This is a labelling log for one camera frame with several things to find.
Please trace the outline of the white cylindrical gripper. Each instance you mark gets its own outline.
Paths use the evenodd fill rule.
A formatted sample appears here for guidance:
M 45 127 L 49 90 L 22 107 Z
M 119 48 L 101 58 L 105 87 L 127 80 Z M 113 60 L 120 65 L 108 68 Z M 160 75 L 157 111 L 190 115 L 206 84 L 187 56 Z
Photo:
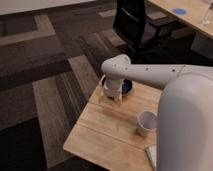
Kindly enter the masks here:
M 114 98 L 115 103 L 118 106 L 121 106 L 122 105 L 122 95 L 121 95 L 122 83 L 123 83 L 122 79 L 112 79 L 108 77 L 105 78 L 105 75 L 103 75 L 98 83 L 98 89 L 97 89 L 98 103 L 100 103 L 101 99 L 104 97 L 104 94 L 105 94 L 107 97 Z

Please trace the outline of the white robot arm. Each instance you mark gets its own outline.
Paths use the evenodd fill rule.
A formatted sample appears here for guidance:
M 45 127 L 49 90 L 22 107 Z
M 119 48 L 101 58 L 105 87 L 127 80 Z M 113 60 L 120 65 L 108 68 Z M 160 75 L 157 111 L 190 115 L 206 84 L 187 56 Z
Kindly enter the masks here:
M 213 171 L 213 67 L 105 60 L 103 92 L 117 97 L 129 79 L 162 90 L 157 109 L 157 171 Z

